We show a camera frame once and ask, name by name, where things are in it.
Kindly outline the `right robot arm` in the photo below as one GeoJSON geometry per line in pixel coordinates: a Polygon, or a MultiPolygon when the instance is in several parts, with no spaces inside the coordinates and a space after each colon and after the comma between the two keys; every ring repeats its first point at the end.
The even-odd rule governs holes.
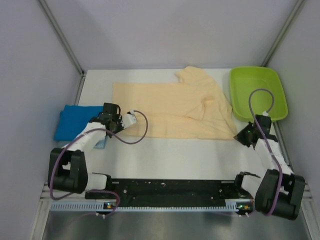
{"type": "Polygon", "coordinates": [[[254,122],[249,122],[234,137],[242,145],[253,148],[262,168],[256,173],[242,171],[237,174],[233,192],[239,198],[250,195],[257,212],[295,220],[306,181],[287,166],[277,137],[270,133],[271,125],[271,118],[266,113],[257,114],[254,122]]]}

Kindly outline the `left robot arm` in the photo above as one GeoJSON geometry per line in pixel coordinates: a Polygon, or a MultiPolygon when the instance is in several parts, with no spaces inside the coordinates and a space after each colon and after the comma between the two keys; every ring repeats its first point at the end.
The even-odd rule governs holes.
{"type": "Polygon", "coordinates": [[[123,129],[121,125],[121,108],[114,103],[104,103],[102,112],[92,117],[77,137],[62,148],[54,148],[49,157],[48,187],[53,200],[53,190],[71,194],[81,194],[85,191],[96,190],[102,198],[109,198],[114,191],[108,183],[106,174],[90,173],[86,154],[106,136],[115,134],[123,129]]]}

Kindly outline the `aluminium frame rail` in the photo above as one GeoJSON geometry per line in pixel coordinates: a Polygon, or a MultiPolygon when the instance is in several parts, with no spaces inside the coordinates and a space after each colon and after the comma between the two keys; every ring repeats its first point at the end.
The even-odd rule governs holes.
{"type": "MultiPolygon", "coordinates": [[[[53,190],[53,196],[55,198],[60,198],[63,197],[64,195],[67,195],[67,192],[61,191],[61,190],[53,190]]],[[[66,197],[68,200],[79,200],[79,199],[84,199],[85,198],[85,193],[72,193],[71,195],[66,197]]],[[[304,192],[303,192],[303,197],[302,200],[303,201],[311,201],[313,199],[309,185],[305,185],[304,188],[304,192]]],[[[44,183],[43,188],[42,188],[42,192],[40,195],[40,200],[41,201],[51,201],[51,195],[50,195],[50,188],[49,188],[49,184],[47,182],[44,183]]]]}

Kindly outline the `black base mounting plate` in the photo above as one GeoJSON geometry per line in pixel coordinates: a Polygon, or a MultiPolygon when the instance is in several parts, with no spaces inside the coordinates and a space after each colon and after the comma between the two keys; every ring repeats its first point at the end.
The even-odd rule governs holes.
{"type": "Polygon", "coordinates": [[[118,194],[120,207],[225,207],[228,200],[253,207],[253,197],[233,180],[114,178],[106,190],[118,194]]]}

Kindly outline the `beige t shirt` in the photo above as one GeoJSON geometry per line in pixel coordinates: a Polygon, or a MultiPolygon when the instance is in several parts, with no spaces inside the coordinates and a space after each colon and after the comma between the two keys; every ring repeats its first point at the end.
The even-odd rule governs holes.
{"type": "Polygon", "coordinates": [[[115,82],[112,102],[144,113],[150,138],[232,140],[232,106],[214,78],[193,66],[175,76],[175,83],[115,82]]]}

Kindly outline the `folded light blue striped shirt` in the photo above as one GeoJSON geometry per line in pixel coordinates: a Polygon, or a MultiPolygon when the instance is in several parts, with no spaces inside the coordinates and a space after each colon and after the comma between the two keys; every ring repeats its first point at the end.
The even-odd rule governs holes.
{"type": "MultiPolygon", "coordinates": [[[[106,147],[108,138],[105,137],[103,140],[100,140],[95,146],[94,149],[102,150],[106,147]]],[[[58,141],[56,147],[57,148],[62,148],[65,145],[68,145],[70,142],[69,141],[58,141]]]]}

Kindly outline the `folded blue t shirt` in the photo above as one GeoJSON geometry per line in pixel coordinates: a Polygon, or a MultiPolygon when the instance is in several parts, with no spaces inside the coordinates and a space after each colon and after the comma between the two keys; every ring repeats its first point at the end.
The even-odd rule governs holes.
{"type": "Polygon", "coordinates": [[[65,105],[60,112],[54,141],[70,142],[86,127],[87,123],[102,112],[102,106],[65,105]]]}

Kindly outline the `green plastic bin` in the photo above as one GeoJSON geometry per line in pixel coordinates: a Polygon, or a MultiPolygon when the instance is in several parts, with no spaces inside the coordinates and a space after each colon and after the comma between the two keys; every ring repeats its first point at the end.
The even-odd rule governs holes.
{"type": "Polygon", "coordinates": [[[273,122],[288,115],[285,92],[277,72],[260,66],[239,66],[229,72],[229,91],[233,113],[242,122],[252,122],[255,114],[270,110],[273,122]]]}

